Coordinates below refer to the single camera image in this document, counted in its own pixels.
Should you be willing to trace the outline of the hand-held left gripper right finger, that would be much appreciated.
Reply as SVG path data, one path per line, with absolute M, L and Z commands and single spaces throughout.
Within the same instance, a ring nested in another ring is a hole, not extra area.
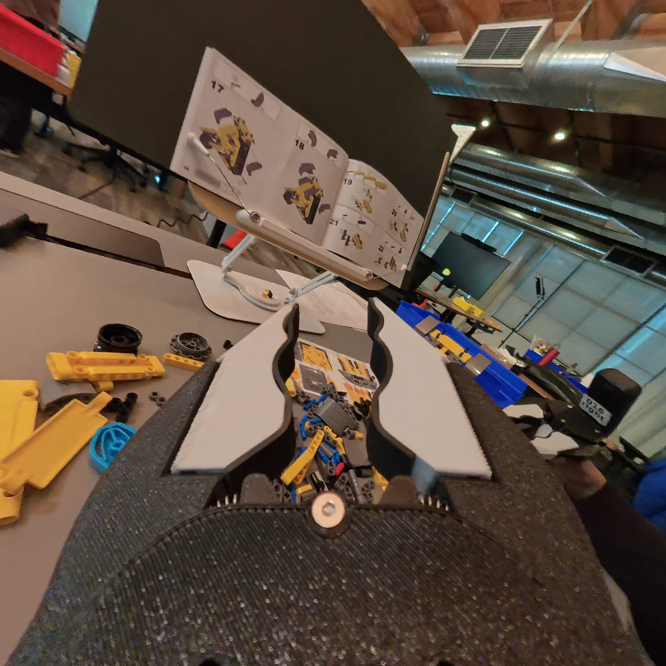
M 368 301 L 368 459 L 388 481 L 411 478 L 423 495 L 453 479 L 492 480 L 489 462 L 442 354 L 382 301 Z

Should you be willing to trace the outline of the person's right hand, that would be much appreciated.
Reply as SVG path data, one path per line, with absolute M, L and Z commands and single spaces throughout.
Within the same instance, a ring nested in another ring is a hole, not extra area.
M 604 475 L 590 460 L 556 457 L 549 466 L 573 501 L 589 499 L 607 485 Z

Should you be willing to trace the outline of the grey toy wheel hub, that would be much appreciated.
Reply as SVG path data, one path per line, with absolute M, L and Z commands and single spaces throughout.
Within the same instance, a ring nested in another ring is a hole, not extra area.
M 171 338 L 173 353 L 191 360 L 205 362 L 212 355 L 212 347 L 207 339 L 195 332 L 182 332 Z

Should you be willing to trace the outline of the blue storage bin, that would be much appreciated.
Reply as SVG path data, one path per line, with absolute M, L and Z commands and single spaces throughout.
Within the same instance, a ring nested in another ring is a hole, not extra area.
M 500 408 L 515 404 L 523 396 L 527 384 L 451 324 L 406 301 L 400 301 L 395 312 L 408 326 L 421 332 L 442 355 L 452 356 L 464 366 L 477 357 L 487 360 L 486 366 L 478 372 L 476 382 Z

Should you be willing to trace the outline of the pile of toy building pieces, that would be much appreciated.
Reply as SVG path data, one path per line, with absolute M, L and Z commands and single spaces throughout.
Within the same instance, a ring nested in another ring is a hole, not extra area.
M 370 400 L 350 404 L 347 393 L 332 382 L 319 395 L 309 394 L 296 374 L 287 380 L 287 390 L 302 413 L 294 417 L 293 459 L 273 481 L 277 498 L 283 504 L 308 504 L 330 491 L 348 504 L 377 504 L 387 480 L 368 461 L 360 428 Z

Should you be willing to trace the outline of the blue plastic bin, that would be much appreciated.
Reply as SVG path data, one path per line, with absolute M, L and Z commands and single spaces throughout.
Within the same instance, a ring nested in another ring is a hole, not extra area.
M 633 505 L 646 520 L 665 531 L 665 458 L 648 463 Z

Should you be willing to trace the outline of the white paper sheet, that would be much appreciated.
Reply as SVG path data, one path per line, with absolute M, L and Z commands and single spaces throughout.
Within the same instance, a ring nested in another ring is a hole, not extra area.
M 300 331 L 323 334 L 325 324 L 366 330 L 368 306 L 339 281 L 320 282 L 296 298 L 300 309 Z

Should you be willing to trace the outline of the black toy wheel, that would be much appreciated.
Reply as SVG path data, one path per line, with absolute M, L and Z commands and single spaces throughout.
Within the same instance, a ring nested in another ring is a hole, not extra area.
M 142 341 L 143 335 L 132 326 L 120 323 L 105 324 L 98 330 L 93 351 L 137 355 Z

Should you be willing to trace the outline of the long yellow panel piece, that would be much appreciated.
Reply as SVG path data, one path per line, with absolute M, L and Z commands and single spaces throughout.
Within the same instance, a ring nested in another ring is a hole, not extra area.
M 88 404 L 74 399 L 42 423 L 1 460 L 1 491 L 13 495 L 26 485 L 46 488 L 107 423 L 101 412 L 110 401 L 106 392 Z

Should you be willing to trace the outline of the wide yellow panel piece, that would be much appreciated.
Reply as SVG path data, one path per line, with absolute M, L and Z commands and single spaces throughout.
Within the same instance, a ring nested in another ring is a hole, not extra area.
M 1 460 L 33 433 L 38 409 L 37 381 L 1 380 Z

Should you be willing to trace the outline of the black fuzzy object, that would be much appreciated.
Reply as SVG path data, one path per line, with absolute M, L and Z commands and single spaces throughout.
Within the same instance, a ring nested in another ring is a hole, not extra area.
M 22 238 L 45 240 L 48 224 L 30 220 L 26 214 L 1 213 L 1 249 L 9 248 Z

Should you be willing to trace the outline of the white vent grille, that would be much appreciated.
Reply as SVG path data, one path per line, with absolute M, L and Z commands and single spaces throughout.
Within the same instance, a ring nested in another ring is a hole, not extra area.
M 552 19 L 481 24 L 457 66 L 522 68 L 528 57 L 553 41 Z

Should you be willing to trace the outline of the red storage bin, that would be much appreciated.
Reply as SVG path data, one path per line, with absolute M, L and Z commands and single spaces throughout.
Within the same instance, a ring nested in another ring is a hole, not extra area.
M 1 6 L 1 48 L 50 77 L 56 77 L 65 45 Z

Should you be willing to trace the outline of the yellow beam frame piece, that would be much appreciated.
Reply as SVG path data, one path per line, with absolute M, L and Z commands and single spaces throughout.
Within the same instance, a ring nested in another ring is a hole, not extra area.
M 50 352 L 46 364 L 58 382 L 92 384 L 163 377 L 164 366 L 156 356 L 112 352 Z

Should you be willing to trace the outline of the slim silver air duct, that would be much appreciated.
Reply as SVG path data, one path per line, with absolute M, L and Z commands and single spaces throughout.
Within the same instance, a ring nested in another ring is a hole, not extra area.
M 632 245 L 665 244 L 665 179 L 636 182 L 470 144 L 447 180 L 501 205 Z

